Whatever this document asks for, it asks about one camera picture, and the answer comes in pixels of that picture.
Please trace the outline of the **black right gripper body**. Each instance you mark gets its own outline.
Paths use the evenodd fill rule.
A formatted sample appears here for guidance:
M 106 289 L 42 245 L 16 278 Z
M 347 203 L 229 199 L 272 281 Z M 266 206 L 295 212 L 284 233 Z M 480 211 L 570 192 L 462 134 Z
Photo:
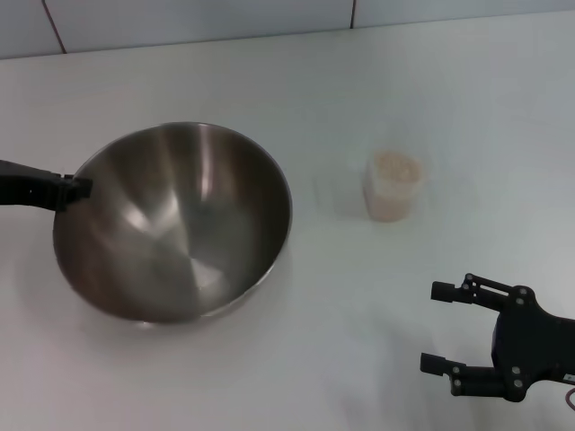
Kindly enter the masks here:
M 574 320 L 552 315 L 526 286 L 506 297 L 493 332 L 491 358 L 504 399 L 520 402 L 534 383 L 574 384 Z

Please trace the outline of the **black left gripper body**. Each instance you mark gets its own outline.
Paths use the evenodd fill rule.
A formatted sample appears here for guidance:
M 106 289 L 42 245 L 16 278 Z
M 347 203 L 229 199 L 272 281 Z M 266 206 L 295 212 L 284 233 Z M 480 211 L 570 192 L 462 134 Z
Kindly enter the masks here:
M 19 163 L 1 161 L 1 205 L 27 206 L 31 200 L 33 169 Z

